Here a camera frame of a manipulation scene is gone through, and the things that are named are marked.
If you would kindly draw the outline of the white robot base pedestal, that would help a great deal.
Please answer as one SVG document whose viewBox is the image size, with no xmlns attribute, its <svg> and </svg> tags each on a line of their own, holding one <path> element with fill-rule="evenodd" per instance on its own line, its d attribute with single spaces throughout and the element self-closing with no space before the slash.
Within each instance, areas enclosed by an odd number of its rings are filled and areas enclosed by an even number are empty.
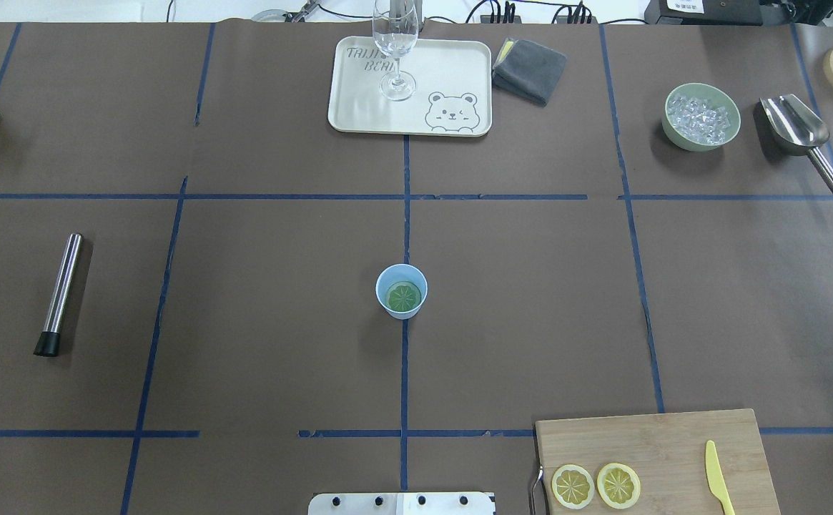
<svg viewBox="0 0 833 515">
<path fill-rule="evenodd" d="M 308 514 L 495 514 L 495 496 L 481 491 L 322 493 Z"/>
</svg>

